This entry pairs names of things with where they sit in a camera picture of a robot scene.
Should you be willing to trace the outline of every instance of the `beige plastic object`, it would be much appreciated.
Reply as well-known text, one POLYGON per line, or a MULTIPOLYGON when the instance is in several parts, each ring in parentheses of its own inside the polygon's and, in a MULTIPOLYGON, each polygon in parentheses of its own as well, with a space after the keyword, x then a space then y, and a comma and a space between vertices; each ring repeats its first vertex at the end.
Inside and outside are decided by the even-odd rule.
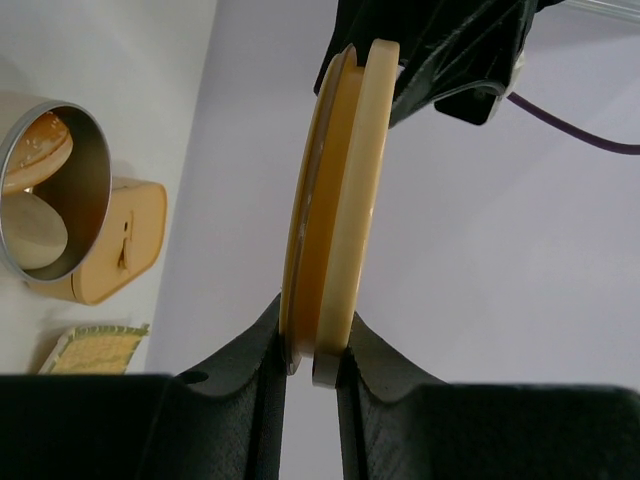
POLYGON ((162 185, 116 177, 104 227, 86 260, 59 282, 29 287, 48 297, 97 305, 151 268, 162 249, 166 220, 162 185))
POLYGON ((5 195, 0 214, 4 241, 20 268, 46 267, 64 252, 69 238, 64 220, 36 195, 5 195))
POLYGON ((38 117, 18 141, 7 165, 2 193, 16 193, 42 183, 71 155, 67 126, 52 112, 38 117))
POLYGON ((347 346, 389 124, 399 46, 348 47, 331 62, 311 123, 291 217, 280 306, 289 373, 314 356, 335 386, 347 346))
POLYGON ((72 328, 60 337, 40 373, 121 375, 148 334, 148 324, 142 328, 116 325, 72 328))

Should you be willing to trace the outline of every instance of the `white wall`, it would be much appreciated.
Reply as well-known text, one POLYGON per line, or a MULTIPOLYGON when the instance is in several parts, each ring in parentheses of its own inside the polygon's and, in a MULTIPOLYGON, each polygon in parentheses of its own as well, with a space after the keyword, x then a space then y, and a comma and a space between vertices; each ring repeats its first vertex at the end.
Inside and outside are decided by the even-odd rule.
MULTIPOLYGON (((335 7, 220 0, 148 369, 193 365, 278 292, 335 7)), ((550 9, 518 91, 640 143, 639 49, 638 27, 550 9)), ((640 158, 507 103, 482 128, 428 109, 390 133, 358 309, 424 369, 640 387, 639 293, 640 158)), ((289 383, 282 478, 341 478, 335 395, 310 383, 289 383)))

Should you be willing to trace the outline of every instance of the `purple cable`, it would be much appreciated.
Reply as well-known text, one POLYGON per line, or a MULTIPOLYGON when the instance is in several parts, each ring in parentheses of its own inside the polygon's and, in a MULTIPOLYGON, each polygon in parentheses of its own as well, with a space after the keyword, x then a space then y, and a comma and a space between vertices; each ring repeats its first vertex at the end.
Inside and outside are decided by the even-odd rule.
POLYGON ((630 145, 627 143, 618 143, 606 138, 598 137, 592 133, 585 132, 575 125, 571 125, 558 117, 551 115, 549 112, 542 110, 540 107, 535 106, 529 100, 522 98, 517 93, 512 93, 507 97, 518 107, 522 108, 525 112, 530 113, 534 117, 543 122, 557 128, 558 130, 571 135, 578 140, 593 145, 594 147, 607 150, 608 152, 618 153, 620 155, 640 155, 640 145, 630 145))

